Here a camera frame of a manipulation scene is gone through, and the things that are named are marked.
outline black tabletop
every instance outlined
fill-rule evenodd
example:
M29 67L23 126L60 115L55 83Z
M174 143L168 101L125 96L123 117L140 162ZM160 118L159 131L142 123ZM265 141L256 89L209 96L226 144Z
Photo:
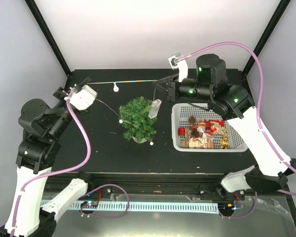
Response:
M75 70L71 84L80 83L86 77L92 82L151 80L173 74L168 69L125 69L125 70ZM227 70L231 84L242 85L241 72ZM189 77L195 78L195 70ZM119 92L113 91L113 84L90 85L98 92L98 99L107 103L118 112L120 105L131 99L144 96L152 100L152 82L119 83ZM86 172L109 173L227 173L255 164L249 150L243 153L196 153L179 152L173 146L171 135L171 112L174 103L166 101L166 96L156 92L162 104L153 125L157 134L150 146L148 142L137 144L127 141L122 134L125 129L119 124L118 117L105 105L95 101L88 114L78 116L90 138L92 155L89 162L80 170ZM181 98L176 103L184 103ZM80 163L86 154L85 142L76 124L71 122L61 137L61 149L54 163L54 170L68 168Z

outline small christmas tree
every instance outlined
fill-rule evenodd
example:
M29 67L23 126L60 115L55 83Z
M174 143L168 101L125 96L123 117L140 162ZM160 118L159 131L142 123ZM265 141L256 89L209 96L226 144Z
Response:
M151 107L151 100L140 97L128 102L127 105L119 107L119 114L124 121L122 126L126 131L123 136L127 140L135 138L135 141L141 143L143 139L151 142L156 131L152 125L157 118L149 118L148 114Z

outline white basket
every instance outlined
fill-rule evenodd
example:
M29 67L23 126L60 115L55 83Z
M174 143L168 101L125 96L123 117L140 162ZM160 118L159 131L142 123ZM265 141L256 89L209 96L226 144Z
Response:
M195 105L207 108L207 104L197 103ZM220 141L222 136L215 134L213 137L214 149L189 149L181 148L181 142L185 139L184 136L178 135L179 127L188 128L191 124L188 123L190 116L196 117L198 121L204 121L209 119L222 120L221 116L213 111L205 111L189 104L175 104L172 107L171 121L172 121L172 140L173 146L180 152L244 152L247 150L246 143L242 140L241 136L237 133L233 127L231 127L226 121L225 126L227 127L230 146L228 149L220 149Z

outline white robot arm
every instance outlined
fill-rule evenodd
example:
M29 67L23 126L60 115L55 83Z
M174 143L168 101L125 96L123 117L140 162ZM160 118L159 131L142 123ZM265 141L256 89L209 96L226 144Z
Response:
M75 86L71 91L70 104L76 112L87 112L97 96L87 85L81 88ZM29 180L51 173L60 149L58 139L72 120L63 106L68 93L60 87L54 96L60 100L60 104L53 109L40 99L30 100L22 107L19 124L23 126L24 134L16 161L16 193L10 217L0 228L0 237L52 236L65 211L75 200L94 188L92 176L79 173L77 178L43 207L40 207L40 203L47 177L30 182L24 192L20 191Z

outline cable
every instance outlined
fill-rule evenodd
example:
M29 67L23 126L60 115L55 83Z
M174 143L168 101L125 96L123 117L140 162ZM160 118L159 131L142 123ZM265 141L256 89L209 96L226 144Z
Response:
M261 63L258 59L258 57L256 56L256 54L251 50L249 49L248 47L246 47L245 45L241 44L241 43L236 43L236 42L221 42L221 43L215 43L213 45L210 45L208 47L205 47L203 49L200 49L194 53L191 53L183 58L180 58L178 59L178 62L180 61L183 61L187 58L190 58L192 56L195 56L199 53L202 53L206 50L209 50L209 49L212 49L212 48L215 48L215 47L218 47L218 46L222 46L222 45L234 45L234 46L238 46L238 47L241 47L243 49L245 49L246 51L248 51L252 57L254 58L256 64L257 64L257 67L259 69L259 77L260 77L260 87L259 87L259 96L258 96L258 103L257 103L257 122L258 122L258 125L259 125L259 128L262 129L263 126L262 126L262 123L261 123L261 117L260 117L260 108L261 108L261 101L262 101L262 93L263 93L263 71L262 71L262 66L261 66ZM271 146L271 148L273 149L273 151L275 152L275 154L277 155L277 157L280 159L280 161L284 161L284 159L282 158L282 156L279 154L279 152L276 150L275 146L273 145L272 141L269 139L269 137L267 136L266 132L262 131L262 134L264 135L265 139L267 140L267 142L269 143L269 145ZM287 162L283 162L291 171L293 171L295 174L296 174L296 169L294 169L290 164L288 164ZM292 192L288 192L288 191L285 191L285 190L279 190L279 192L281 193L285 193L285 194L290 194L290 195L293 195L293 196L296 196L296 193L292 193Z
M106 103L104 103L102 100L99 100L99 99L95 99L95 100L97 100L97 101L101 102L102 104L106 105L110 110L112 110L120 118L119 114L117 112L115 112L115 110L112 109L110 106L108 106Z
M243 205L245 205L244 203L243 203L243 201L238 197L238 195L237 195L237 193L236 192L233 192L233 194L236 196L236 198L243 204Z
M41 179L41 178L44 178L44 177L50 177L50 176L54 176L54 175L58 175L58 174L63 174L63 173L67 173L67 172L71 172L71 171L74 171L76 169L79 169L81 167L83 167L90 159L90 156L91 156L91 144L90 144L90 140L89 140L89 137L86 133L86 131L84 130L81 122L79 121L78 117L75 115L73 109L71 108L71 105L70 105L70 99L73 95L73 92L71 91L68 95L68 99L66 101L66 105L67 105L67 109L70 113L70 115L73 117L73 120L76 122L78 128L80 129L82 135L83 135L83 138L85 140L85 143L86 143L86 146L87 146L87 154L86 154L86 157L85 159L83 160L83 162L81 162L80 164L76 165L76 166L73 166L71 168L67 168L67 169L63 169L63 170L59 170L59 171L54 171L54 172L51 172L51 173L48 173L48 174L43 174L43 175L39 175L33 179L30 179L29 181L27 181L26 183L24 183L24 185L22 186L20 192L25 192L25 188L26 186L28 186L29 183L33 182L34 180L37 180L37 179ZM19 195L16 199L16 202L15 202L15 206L14 206L14 211L13 211L13 217L12 217L12 227L14 228L12 231L11 231L11 234L10 234L10 237L14 237L14 232L15 232L15 225L16 225L16 218L17 218L17 213L18 213L18 209L19 209L19 205L20 205L20 200L21 200L21 197L22 195Z
M99 197L98 197L97 201L100 201L102 198L102 191L101 191L101 189L99 189L99 190L97 190L97 192L99 192Z
M107 186L110 186L110 187L116 187L116 188L122 190L123 193L125 193L125 195L126 195L126 199L127 199L127 205L126 205L126 209L125 209L125 211L123 211L122 214L117 215L117 216L100 216L100 215L92 215L92 214L88 214L88 216L99 217L99 218L104 218L104 219L116 219L116 218L119 218L119 217L124 216L124 215L127 213L128 209L129 209L129 196L128 196L127 192L126 192L121 186L116 185L116 184L105 184L105 185L99 186L99 187L97 187L96 189L94 189L94 190L92 190L92 191L86 193L85 195L81 196L81 198L82 198L82 197L85 197L85 196L87 196L87 195L89 195L89 194L91 194L91 193L94 193L95 191L97 191L97 190L99 190L99 189L105 188L105 187L107 187ZM83 216L84 213L82 212L82 209L83 209L83 207L81 207L80 212L81 212L81 214L82 214L82 216Z
M115 112L114 109L112 109L110 106L108 106L106 103L104 103L102 100L99 100L99 99L95 99L95 100L97 100L97 101L101 102L102 104L106 105L110 110L112 110L120 118L120 115L117 112ZM132 124L129 121L123 120L123 122L129 123L129 124L133 125L134 127L136 127L134 124Z
M251 209L247 214L244 214L244 215L242 215L242 216L232 217L232 216L224 216L224 215L221 214L220 211L218 211L218 212L219 212L219 215L220 215L222 218L228 218L228 219L233 219L233 220L235 220L235 219L242 219L242 218L245 218L245 217L251 215L251 214L253 213L253 211L256 209L257 204L258 204L258 194L255 192L255 202L254 202L254 204L253 204L252 209Z
M202 106L198 106L198 105L192 104L191 102L188 102L188 104L191 105L191 106L193 106L193 107L199 108L201 110L210 111L210 109L208 109L208 108L205 108L205 107L202 107Z

